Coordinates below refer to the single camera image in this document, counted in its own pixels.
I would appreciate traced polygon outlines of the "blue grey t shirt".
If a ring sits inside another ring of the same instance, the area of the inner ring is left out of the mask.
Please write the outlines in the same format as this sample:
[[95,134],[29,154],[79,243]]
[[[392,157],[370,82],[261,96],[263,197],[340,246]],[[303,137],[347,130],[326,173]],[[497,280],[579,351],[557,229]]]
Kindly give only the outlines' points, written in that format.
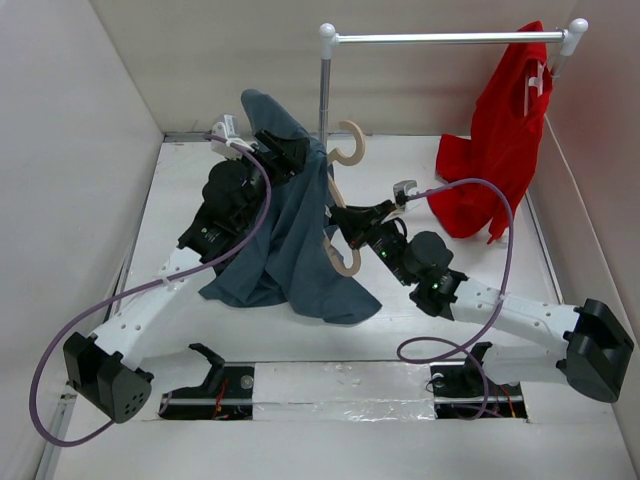
[[287,303],[302,316],[330,324],[369,319],[380,302],[355,279],[339,274],[324,250],[333,232],[325,216],[330,202],[326,149],[311,139],[304,171],[272,193],[256,236],[203,287],[205,300],[235,308]]

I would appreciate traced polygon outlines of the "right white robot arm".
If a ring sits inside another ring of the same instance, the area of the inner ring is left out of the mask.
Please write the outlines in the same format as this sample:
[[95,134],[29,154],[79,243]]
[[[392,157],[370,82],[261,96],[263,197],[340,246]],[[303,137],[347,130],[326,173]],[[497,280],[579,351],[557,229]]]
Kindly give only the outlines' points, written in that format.
[[435,393],[471,398],[511,383],[566,384],[603,403],[618,401],[634,343],[610,308],[588,299],[581,306],[536,302],[482,284],[450,269],[453,254],[436,233],[407,236],[389,216],[390,201],[373,207],[333,206],[331,221],[348,245],[367,245],[431,317],[490,325],[526,340],[522,347],[476,341],[470,357],[437,373]]

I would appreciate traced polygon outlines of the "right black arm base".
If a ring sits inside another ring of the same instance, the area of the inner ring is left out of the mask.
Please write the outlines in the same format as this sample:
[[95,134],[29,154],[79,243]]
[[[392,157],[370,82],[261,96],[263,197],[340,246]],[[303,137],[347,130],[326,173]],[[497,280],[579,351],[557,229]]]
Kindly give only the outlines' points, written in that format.
[[433,394],[438,420],[470,420],[476,414],[488,419],[528,418],[519,384],[496,384],[487,380],[484,390],[480,373],[468,358],[435,362],[426,390]]

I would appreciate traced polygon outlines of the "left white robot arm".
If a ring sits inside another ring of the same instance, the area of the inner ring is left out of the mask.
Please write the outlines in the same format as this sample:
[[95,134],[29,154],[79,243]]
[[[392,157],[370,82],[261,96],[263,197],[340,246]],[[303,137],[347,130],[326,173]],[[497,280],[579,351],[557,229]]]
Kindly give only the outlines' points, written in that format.
[[63,346],[71,386],[116,424],[133,418],[151,395],[153,376],[140,365],[154,336],[261,228],[275,188],[303,172],[310,147],[306,137],[266,130],[253,144],[223,131],[206,138],[223,159],[157,282],[89,336],[74,333]]

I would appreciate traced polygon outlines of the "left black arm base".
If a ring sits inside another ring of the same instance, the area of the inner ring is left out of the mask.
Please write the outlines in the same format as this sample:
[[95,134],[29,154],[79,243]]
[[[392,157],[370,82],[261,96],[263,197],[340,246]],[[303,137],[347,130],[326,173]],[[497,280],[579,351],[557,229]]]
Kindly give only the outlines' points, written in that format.
[[183,386],[164,394],[158,416],[176,421],[252,420],[255,365],[228,364],[201,343],[190,344],[189,349],[207,360],[209,370],[199,385]]

